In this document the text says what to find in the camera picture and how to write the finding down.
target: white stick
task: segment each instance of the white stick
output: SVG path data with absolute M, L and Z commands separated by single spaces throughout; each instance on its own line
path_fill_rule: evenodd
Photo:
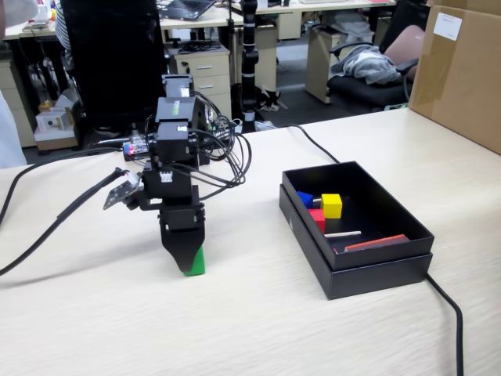
M 362 231 L 351 231 L 349 233 L 326 233 L 326 237 L 353 237 L 354 235 L 362 235 Z

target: red block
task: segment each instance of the red block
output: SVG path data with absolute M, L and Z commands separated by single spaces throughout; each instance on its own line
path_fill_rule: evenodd
M 320 228 L 322 233 L 326 233 L 326 217 L 323 216 L 322 209 L 308 209 L 310 215 L 315 221 L 316 225 Z

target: office chair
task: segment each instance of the office chair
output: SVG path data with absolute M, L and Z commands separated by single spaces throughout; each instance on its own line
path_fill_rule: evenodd
M 124 131 L 154 114 L 167 64 L 155 0 L 62 0 L 87 122 Z
M 388 105 L 409 102 L 423 39 L 424 31 L 412 25 L 407 27 L 386 50 L 384 55 L 395 63 L 397 71 L 402 75 L 402 81 L 389 82 L 386 85 L 367 85 L 364 79 L 332 77 L 327 82 L 330 103 L 353 114 L 367 114 L 383 110 Z M 371 43 L 344 43 L 335 46 L 330 52 L 339 61 L 341 51 L 355 45 L 371 45 Z
M 395 6 L 395 12 L 391 18 L 390 27 L 387 29 L 383 40 L 379 44 L 381 53 L 385 53 L 391 43 L 393 43 L 408 26 L 416 25 L 423 30 L 426 29 L 428 15 L 430 14 L 430 7 L 426 4 L 426 0 L 398 0 Z

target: yellow cube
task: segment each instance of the yellow cube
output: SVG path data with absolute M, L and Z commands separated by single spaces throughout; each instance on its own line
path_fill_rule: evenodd
M 320 208 L 323 210 L 323 216 L 328 219 L 341 218 L 341 209 L 343 202 L 339 194 L 323 194 Z

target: blue block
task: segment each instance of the blue block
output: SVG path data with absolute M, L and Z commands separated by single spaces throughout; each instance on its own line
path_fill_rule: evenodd
M 305 207 L 307 209 L 313 209 L 313 195 L 312 194 L 307 194 L 304 192 L 297 192 L 297 195 L 303 201 L 303 204 L 305 204 Z

